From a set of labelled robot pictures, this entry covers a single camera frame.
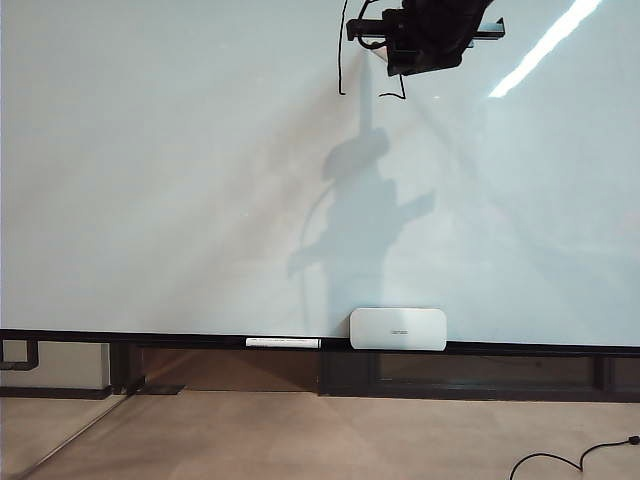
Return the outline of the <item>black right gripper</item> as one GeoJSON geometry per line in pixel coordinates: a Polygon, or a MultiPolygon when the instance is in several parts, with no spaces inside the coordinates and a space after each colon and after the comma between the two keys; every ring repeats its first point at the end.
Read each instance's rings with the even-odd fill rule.
{"type": "Polygon", "coordinates": [[[504,19],[483,20],[483,8],[395,8],[379,19],[360,15],[346,23],[347,38],[365,49],[384,48],[390,77],[458,67],[476,40],[505,35],[504,19]]]}

